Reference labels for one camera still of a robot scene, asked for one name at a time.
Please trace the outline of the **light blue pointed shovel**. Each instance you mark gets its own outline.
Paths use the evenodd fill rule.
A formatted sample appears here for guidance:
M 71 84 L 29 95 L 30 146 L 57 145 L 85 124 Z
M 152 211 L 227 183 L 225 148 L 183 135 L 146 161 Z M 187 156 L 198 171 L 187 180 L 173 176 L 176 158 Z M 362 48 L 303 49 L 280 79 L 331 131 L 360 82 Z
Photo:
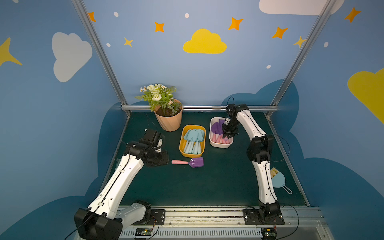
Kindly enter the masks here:
M 185 148 L 184 148 L 184 153 L 188 154 L 189 153 L 189 146 L 190 146 L 190 141 L 187 141 Z
M 201 129 L 197 129 L 198 133 L 199 133 L 199 137 L 198 137 L 198 140 L 197 140 L 197 146 L 198 146 L 198 155 L 202 153 L 202 148 L 201 148 L 201 142 L 204 141 L 204 137 L 205 137 L 205 131 L 204 130 L 201 130 Z

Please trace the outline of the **white plastic storage box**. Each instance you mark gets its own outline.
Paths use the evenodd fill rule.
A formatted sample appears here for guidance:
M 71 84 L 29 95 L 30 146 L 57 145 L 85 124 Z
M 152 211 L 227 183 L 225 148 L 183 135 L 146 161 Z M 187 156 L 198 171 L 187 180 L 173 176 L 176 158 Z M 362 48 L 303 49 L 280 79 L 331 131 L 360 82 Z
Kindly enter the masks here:
M 225 144 L 220 144 L 220 143 L 218 143 L 218 142 L 217 142 L 217 143 L 214 143 L 214 142 L 212 141 L 213 133 L 211 132 L 211 126 L 212 126 L 213 123 L 215 123 L 215 122 L 219 122 L 219 120 L 225 120 L 225 118 L 223 118 L 223 117 L 214 117 L 214 118 L 211 119 L 211 122 L 210 122 L 210 131 L 209 131 L 209 133 L 210 133 L 210 135 L 209 135 L 209 140 L 210 140 L 210 144 L 211 144 L 213 147 L 215 147 L 215 148 L 223 148 L 223 149 L 226 149 L 226 148 L 229 148 L 230 145 L 233 143 L 234 138 L 230 138 L 230 140 L 231 140 L 231 143 L 230 143 L 230 144 L 227 144 L 227 143 L 225 143 Z

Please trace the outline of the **yellow plastic storage box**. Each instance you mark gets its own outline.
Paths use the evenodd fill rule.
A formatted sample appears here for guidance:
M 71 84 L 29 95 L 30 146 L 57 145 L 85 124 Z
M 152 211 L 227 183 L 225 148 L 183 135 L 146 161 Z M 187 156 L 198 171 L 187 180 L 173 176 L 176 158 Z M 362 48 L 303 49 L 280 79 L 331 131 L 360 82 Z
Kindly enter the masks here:
M 179 150 L 184 157 L 198 158 L 205 151 L 206 129 L 198 125 L 186 125 L 183 128 Z

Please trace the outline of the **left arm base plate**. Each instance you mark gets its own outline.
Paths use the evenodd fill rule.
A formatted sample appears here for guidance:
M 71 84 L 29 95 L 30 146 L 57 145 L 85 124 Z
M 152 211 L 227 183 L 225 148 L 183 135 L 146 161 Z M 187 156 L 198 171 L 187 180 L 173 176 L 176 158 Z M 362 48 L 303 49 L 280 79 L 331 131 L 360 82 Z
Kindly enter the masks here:
M 133 226 L 149 226 L 160 225 L 163 226 L 165 224 L 165 216 L 166 210 L 164 209 L 151 209 L 151 211 L 146 211 L 144 218 L 140 221 L 133 223 Z

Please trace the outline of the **purple square shovel pink handle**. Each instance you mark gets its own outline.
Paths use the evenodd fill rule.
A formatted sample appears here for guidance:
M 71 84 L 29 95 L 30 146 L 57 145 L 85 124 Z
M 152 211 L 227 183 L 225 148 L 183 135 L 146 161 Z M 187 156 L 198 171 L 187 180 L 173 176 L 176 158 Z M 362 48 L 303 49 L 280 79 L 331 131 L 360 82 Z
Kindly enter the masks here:
M 226 143 L 226 140 L 223 137 L 223 129 L 222 129 L 224 122 L 225 122 L 225 120 L 219 120 L 218 126 L 217 126 L 217 133 L 218 133 L 217 141 L 220 144 Z

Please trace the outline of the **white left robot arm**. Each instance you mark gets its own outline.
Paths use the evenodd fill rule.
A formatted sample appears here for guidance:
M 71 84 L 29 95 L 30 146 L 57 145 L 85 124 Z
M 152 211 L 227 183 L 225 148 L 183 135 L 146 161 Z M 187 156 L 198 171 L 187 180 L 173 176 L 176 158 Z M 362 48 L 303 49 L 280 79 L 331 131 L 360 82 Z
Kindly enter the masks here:
M 170 162 L 162 150 L 165 137 L 147 129 L 139 141 L 129 142 L 112 177 L 87 209 L 78 209 L 74 216 L 76 232 L 84 240 L 117 240 L 132 224 L 147 224 L 152 220 L 152 206 L 135 201 L 119 210 L 120 203 L 137 173 L 143 168 L 159 167 Z

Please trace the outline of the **purple pointed shovel pink handle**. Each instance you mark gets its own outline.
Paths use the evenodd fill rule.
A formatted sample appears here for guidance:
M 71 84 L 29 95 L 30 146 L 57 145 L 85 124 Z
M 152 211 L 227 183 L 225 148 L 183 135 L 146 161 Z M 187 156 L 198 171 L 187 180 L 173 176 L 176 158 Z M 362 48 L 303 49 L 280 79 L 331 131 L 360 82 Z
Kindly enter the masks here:
M 219 134 L 220 135 L 219 122 L 215 122 L 215 123 L 212 124 L 211 132 L 213 133 L 212 141 L 214 142 L 215 134 Z

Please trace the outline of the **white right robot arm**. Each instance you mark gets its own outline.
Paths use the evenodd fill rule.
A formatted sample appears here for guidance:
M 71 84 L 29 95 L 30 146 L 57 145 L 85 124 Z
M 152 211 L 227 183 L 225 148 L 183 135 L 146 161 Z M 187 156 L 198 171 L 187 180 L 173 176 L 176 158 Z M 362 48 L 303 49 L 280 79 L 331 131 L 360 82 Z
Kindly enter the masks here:
M 224 137 L 232 138 L 238 134 L 238 126 L 245 129 L 250 138 L 247 157 L 257 176 L 259 188 L 259 210 L 257 217 L 264 225 L 283 225 L 281 206 L 273 189 L 270 171 L 271 154 L 275 137 L 268 135 L 256 122 L 245 104 L 229 104 L 226 107 L 229 119 L 222 125 Z

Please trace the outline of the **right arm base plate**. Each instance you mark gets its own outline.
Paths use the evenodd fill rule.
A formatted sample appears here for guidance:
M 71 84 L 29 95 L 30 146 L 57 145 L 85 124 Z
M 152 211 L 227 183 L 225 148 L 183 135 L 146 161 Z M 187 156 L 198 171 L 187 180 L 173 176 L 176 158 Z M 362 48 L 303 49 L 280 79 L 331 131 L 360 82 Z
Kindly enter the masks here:
M 272 219 L 265 219 L 265 220 L 262 220 L 262 217 L 259 215 L 259 210 L 258 209 L 243 209 L 242 210 L 243 212 L 243 218 L 244 218 L 244 222 L 245 222 L 245 225 L 269 225 L 269 226 L 272 226 L 272 225 L 278 225 L 278 226 L 282 226 L 282 225 L 285 225 L 285 221 L 283 219 L 283 216 L 281 217 L 274 217 Z

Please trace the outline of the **purple square shovel sideways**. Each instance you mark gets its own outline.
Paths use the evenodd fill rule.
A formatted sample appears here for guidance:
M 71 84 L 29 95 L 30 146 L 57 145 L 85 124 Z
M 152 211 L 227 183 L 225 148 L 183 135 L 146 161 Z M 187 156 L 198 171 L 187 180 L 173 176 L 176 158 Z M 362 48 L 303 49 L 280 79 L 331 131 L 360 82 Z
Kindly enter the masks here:
M 204 158 L 192 158 L 190 161 L 172 160 L 173 165 L 189 165 L 192 168 L 200 168 L 204 166 Z

